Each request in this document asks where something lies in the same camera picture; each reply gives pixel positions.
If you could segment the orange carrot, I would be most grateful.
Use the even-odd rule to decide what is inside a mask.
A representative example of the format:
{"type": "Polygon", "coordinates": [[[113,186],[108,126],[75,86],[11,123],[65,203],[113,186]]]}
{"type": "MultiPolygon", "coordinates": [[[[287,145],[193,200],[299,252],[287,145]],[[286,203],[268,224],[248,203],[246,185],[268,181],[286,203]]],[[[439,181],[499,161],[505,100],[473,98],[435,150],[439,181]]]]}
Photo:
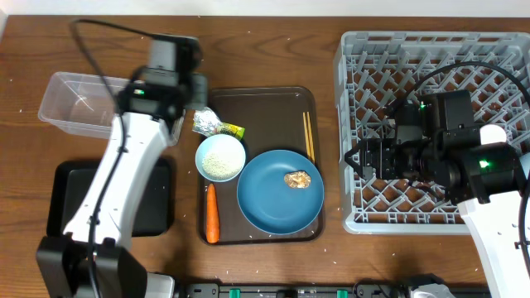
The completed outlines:
{"type": "Polygon", "coordinates": [[[219,210],[216,199],[215,187],[209,184],[206,192],[206,240],[208,243],[217,243],[220,238],[219,210]]]}

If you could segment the light blue plastic cup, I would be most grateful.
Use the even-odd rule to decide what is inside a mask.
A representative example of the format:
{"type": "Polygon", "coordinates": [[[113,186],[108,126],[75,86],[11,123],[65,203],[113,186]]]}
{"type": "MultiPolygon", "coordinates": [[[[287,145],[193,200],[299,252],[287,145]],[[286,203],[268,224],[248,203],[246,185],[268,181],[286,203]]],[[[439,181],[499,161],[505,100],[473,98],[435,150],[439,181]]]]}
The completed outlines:
{"type": "Polygon", "coordinates": [[[519,160],[521,162],[525,178],[528,178],[529,171],[530,171],[530,153],[528,152],[528,153],[523,154],[519,158],[519,160]]]}

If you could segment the foil snack wrapper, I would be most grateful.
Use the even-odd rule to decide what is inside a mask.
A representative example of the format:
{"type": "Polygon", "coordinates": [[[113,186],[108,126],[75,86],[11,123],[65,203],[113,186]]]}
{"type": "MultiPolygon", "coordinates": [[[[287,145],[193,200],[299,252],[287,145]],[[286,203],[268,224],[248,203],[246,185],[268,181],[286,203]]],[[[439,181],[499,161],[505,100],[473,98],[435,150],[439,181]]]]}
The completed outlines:
{"type": "Polygon", "coordinates": [[[192,131],[205,137],[224,134],[241,140],[245,133],[244,127],[223,123],[210,108],[195,111],[193,121],[192,131]]]}

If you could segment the light blue rice bowl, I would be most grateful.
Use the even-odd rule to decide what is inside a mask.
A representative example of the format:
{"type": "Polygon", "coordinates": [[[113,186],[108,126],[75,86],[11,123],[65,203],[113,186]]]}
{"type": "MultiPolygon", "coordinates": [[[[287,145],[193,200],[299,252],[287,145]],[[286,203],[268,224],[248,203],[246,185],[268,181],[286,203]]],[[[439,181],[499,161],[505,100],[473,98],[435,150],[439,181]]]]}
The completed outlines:
{"type": "Polygon", "coordinates": [[[207,137],[197,148],[195,166],[207,180],[227,182],[236,177],[246,163],[241,141],[229,135],[207,137]]]}

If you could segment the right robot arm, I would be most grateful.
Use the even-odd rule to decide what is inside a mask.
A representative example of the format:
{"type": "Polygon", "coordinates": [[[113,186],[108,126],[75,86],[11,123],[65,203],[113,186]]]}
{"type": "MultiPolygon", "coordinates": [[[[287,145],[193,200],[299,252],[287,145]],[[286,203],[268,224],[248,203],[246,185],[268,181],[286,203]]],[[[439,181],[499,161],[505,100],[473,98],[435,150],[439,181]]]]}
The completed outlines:
{"type": "Polygon", "coordinates": [[[466,90],[393,104],[392,138],[366,138],[345,162],[364,179],[433,182],[470,231],[494,297],[529,293],[529,176],[503,128],[474,120],[466,90]]]}

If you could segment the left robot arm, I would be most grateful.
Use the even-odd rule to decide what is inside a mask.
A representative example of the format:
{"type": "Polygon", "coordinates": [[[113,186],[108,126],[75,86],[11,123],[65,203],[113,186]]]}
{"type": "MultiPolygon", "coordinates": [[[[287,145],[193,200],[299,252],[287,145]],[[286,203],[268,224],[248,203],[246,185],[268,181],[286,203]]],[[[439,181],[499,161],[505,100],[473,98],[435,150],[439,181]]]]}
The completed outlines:
{"type": "Polygon", "coordinates": [[[133,225],[160,155],[177,143],[183,115],[207,103],[197,38],[153,34],[150,59],[114,94],[104,156],[62,234],[45,236],[36,261],[52,297],[173,297],[174,277],[131,254],[133,225]]]}

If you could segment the pink plastic cup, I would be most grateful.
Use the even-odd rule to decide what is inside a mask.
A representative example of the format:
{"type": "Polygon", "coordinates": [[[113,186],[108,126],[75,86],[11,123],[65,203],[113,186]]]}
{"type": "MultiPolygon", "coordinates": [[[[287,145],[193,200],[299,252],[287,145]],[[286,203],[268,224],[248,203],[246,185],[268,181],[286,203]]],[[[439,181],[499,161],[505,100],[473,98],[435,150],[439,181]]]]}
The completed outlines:
{"type": "Polygon", "coordinates": [[[504,129],[496,124],[486,124],[479,129],[480,142],[488,145],[498,142],[506,142],[507,134],[504,129]]]}

